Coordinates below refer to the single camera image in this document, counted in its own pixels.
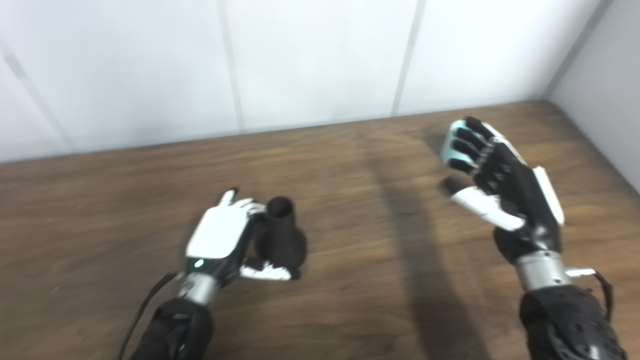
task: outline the robotic hand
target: robotic hand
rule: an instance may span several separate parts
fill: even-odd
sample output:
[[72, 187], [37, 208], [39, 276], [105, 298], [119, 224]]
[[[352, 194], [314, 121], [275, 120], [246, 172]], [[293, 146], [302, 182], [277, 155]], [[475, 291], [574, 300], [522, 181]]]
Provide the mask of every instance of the robotic hand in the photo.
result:
[[[200, 360], [213, 334], [209, 310], [217, 292], [238, 277], [287, 281], [300, 278], [298, 268], [307, 255], [304, 234], [295, 226], [293, 203], [285, 197], [267, 206], [253, 199], [234, 202], [237, 189], [208, 209], [186, 249], [187, 268], [167, 274], [143, 302], [118, 359], [151, 297], [175, 278], [184, 280], [178, 296], [160, 305], [131, 360]], [[256, 236], [260, 258], [248, 258]]]
[[[496, 226], [496, 245], [516, 267], [531, 358], [626, 359], [611, 327], [612, 286], [591, 268], [564, 267], [564, 214], [545, 169], [529, 167], [504, 136], [472, 117], [451, 124], [440, 157], [472, 177], [476, 186], [448, 177], [445, 187], [454, 202]], [[586, 275], [602, 283], [606, 312], [572, 285], [572, 277]]]

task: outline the white wall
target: white wall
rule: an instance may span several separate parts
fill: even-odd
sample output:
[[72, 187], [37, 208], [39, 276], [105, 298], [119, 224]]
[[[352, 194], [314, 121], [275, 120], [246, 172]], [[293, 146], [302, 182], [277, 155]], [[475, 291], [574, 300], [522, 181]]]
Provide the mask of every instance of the white wall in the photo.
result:
[[640, 1], [612, 2], [551, 100], [640, 192]]
[[0, 0], [0, 161], [538, 99], [598, 0]]

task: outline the wooden table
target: wooden table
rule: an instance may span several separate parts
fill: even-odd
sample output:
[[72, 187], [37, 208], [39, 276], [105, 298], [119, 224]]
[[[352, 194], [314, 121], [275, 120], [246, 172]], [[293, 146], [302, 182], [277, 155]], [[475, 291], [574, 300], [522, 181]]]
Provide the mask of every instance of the wooden table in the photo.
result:
[[566, 263], [616, 286], [615, 328], [639, 357], [639, 197], [547, 102], [1, 165], [1, 357], [114, 359], [202, 213], [239, 185], [263, 202], [293, 198], [310, 253], [298, 282], [221, 292], [208, 358], [527, 359], [521, 291], [492, 227], [438, 191], [452, 173], [438, 148], [464, 115], [547, 168]]

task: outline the black cylindrical object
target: black cylindrical object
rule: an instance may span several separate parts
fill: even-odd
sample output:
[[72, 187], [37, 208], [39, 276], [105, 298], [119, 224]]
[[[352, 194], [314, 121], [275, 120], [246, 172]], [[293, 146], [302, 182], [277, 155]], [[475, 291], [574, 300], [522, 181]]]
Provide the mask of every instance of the black cylindrical object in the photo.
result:
[[257, 243], [257, 252], [275, 267], [298, 269], [307, 258], [307, 240], [296, 227], [293, 202], [283, 196], [267, 203], [267, 231]]

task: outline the black cable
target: black cable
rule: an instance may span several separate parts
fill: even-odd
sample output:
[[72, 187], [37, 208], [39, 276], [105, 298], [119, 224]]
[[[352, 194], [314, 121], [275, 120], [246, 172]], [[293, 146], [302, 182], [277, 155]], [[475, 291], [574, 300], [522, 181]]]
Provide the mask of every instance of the black cable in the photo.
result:
[[131, 335], [133, 334], [133, 330], [136, 328], [138, 321], [142, 317], [142, 313], [145, 312], [145, 308], [147, 307], [147, 305], [149, 305], [151, 298], [153, 298], [154, 295], [160, 291], [160, 289], [162, 289], [165, 285], [167, 285], [171, 280], [175, 279], [177, 276], [178, 274], [176, 273], [166, 274], [165, 276], [162, 277], [162, 279], [160, 279], [160, 281], [158, 281], [154, 285], [153, 288], [151, 288], [145, 300], [142, 302], [142, 304], [140, 304], [138, 313], [136, 313], [136, 317], [133, 319], [133, 323], [131, 324], [131, 326], [129, 327], [129, 330], [127, 331], [127, 335], [125, 336], [124, 341], [122, 342], [122, 346], [120, 347], [120, 352], [118, 353], [118, 360], [122, 360], [122, 357], [124, 356], [124, 351], [127, 348], [129, 339], [131, 339]]
[[602, 286], [604, 305], [607, 311], [606, 319], [608, 322], [611, 322], [611, 318], [613, 317], [613, 285], [599, 272], [596, 272], [593, 276], [600, 281], [600, 285]]

